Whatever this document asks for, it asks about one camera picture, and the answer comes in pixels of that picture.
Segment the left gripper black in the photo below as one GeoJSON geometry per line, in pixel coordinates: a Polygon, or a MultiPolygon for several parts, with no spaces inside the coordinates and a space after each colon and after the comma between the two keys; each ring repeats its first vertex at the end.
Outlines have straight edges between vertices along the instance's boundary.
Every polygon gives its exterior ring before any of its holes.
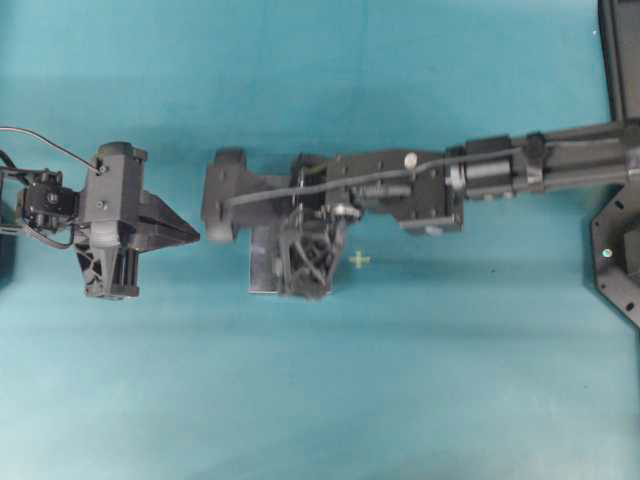
{"type": "Polygon", "coordinates": [[[83,223],[78,213],[74,248],[85,282],[85,294],[108,300],[136,297],[139,294],[137,252],[145,253],[199,240],[200,234],[193,231],[188,222],[147,190],[141,193],[135,225],[119,221],[83,223]],[[139,219],[164,227],[141,228],[136,232],[139,219]]]}

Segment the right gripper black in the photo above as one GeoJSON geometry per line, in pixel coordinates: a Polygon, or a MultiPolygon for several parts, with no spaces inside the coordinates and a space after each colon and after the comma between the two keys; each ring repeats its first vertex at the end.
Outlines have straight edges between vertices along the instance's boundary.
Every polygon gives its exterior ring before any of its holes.
{"type": "Polygon", "coordinates": [[[363,212],[349,201],[330,204],[328,190],[302,194],[305,188],[333,180],[329,170],[339,156],[298,155],[291,167],[291,194],[279,200],[288,207],[276,224],[277,294],[318,300],[332,290],[343,253],[348,228],[361,220],[363,212]]]}

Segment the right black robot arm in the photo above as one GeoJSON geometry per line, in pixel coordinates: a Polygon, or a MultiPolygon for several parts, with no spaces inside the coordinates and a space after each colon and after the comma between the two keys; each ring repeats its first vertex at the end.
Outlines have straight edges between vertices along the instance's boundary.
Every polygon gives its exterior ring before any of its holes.
{"type": "Polygon", "coordinates": [[[590,185],[639,184],[639,121],[524,137],[468,141],[445,151],[383,150],[301,155],[272,244],[276,290],[320,299],[332,289],[348,227],[364,213],[393,217],[406,232],[463,227],[464,203],[590,185]]]}

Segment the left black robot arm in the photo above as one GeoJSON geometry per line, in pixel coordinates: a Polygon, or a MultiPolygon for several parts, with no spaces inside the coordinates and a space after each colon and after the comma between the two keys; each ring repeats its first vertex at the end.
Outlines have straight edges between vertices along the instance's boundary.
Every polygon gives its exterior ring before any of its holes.
{"type": "Polygon", "coordinates": [[[133,298],[139,295],[141,254],[197,242],[200,234],[144,189],[146,151],[112,142],[100,146],[94,160],[79,192],[63,185],[60,172],[3,167],[1,179],[24,188],[17,195],[17,223],[3,225],[1,233],[72,247],[88,297],[133,298]]]}

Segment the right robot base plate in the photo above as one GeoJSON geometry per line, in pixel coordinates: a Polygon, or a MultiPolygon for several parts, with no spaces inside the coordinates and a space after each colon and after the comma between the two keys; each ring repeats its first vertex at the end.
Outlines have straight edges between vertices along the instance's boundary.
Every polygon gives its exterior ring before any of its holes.
{"type": "Polygon", "coordinates": [[[639,184],[622,187],[591,223],[599,293],[639,328],[639,184]]]}

